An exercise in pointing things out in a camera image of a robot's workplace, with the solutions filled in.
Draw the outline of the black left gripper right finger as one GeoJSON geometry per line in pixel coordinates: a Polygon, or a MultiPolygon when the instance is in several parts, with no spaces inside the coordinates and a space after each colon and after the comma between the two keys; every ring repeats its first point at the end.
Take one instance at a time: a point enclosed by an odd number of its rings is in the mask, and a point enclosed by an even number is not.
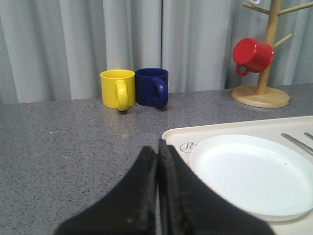
{"type": "Polygon", "coordinates": [[[221,198],[159,140],[158,186],[164,235],[272,235],[267,222],[221,198]]]}

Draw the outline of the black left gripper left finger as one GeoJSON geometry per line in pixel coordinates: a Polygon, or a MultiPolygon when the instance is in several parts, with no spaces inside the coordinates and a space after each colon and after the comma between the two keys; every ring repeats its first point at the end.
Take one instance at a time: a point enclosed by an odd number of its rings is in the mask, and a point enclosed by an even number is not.
{"type": "Polygon", "coordinates": [[[62,223],[57,235],[154,235],[157,154],[142,147],[124,178],[100,201],[62,223]]]}

